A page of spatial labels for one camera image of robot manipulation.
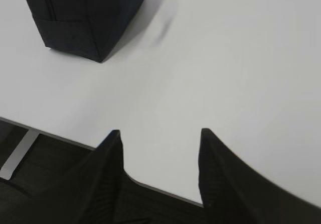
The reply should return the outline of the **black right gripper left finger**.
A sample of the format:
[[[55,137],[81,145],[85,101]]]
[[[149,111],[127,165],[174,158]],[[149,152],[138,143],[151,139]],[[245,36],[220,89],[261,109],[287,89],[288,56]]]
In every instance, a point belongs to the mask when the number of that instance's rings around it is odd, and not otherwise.
[[[59,223],[113,223],[123,172],[120,131],[113,130],[62,182]]]

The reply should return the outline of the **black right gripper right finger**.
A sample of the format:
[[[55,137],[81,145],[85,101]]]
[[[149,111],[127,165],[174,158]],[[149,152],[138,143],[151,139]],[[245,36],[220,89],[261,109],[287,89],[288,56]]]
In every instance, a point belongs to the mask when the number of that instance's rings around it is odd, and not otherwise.
[[[320,223],[320,208],[264,178],[201,130],[199,189],[209,223]]]

